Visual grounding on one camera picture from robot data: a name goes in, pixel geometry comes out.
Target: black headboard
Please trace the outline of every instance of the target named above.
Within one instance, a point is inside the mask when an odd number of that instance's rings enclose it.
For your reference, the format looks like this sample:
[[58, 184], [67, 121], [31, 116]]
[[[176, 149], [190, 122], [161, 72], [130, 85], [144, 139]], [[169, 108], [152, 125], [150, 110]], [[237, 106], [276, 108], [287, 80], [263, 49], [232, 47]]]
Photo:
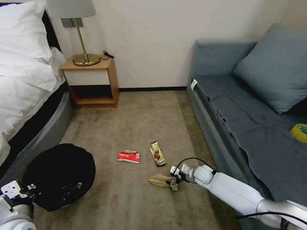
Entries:
[[[0, 7], [9, 4], [21, 4], [21, 3], [0, 3]], [[55, 35], [54, 29], [46, 12], [44, 12], [42, 20], [47, 31], [47, 41], [49, 46], [56, 47], [61, 51], [58, 39]]]

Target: sofa cushion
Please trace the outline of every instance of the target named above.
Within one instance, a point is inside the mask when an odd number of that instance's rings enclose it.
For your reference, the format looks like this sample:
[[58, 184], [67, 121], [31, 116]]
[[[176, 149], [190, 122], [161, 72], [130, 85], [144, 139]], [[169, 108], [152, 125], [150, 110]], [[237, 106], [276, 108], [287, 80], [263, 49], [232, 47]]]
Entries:
[[232, 75], [197, 76], [199, 89], [237, 144], [246, 152], [253, 173], [275, 200], [307, 206], [307, 145], [290, 129], [306, 122], [277, 115], [240, 79]]
[[277, 113], [307, 97], [307, 32], [273, 24], [235, 68]]

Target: white drawer panel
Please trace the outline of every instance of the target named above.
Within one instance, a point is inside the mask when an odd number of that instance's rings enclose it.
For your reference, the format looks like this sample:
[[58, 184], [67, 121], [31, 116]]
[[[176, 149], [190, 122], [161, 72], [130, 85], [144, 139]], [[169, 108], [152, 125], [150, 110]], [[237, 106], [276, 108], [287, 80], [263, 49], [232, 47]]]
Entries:
[[107, 70], [66, 70], [69, 85], [109, 85]]

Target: white wall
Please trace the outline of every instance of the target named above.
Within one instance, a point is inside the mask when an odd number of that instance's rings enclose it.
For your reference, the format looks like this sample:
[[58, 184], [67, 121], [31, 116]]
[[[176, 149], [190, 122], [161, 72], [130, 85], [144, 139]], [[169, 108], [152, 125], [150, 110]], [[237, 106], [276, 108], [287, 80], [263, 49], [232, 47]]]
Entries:
[[307, 30], [307, 1], [291, 0], [281, 23], [293, 28]]
[[[86, 50], [113, 54], [119, 87], [134, 88], [186, 86], [196, 39], [258, 39], [289, 0], [93, 2], [97, 15], [81, 29]], [[65, 56], [82, 53], [76, 29], [51, 20]]]

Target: wooden nightstand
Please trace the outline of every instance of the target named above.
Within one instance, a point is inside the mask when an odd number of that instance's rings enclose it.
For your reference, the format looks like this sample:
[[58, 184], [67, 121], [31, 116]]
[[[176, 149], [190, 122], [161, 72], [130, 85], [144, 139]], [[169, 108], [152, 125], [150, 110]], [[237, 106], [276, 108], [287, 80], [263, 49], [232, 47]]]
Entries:
[[90, 66], [74, 65], [70, 58], [62, 72], [78, 108], [116, 108], [119, 91], [112, 58]]

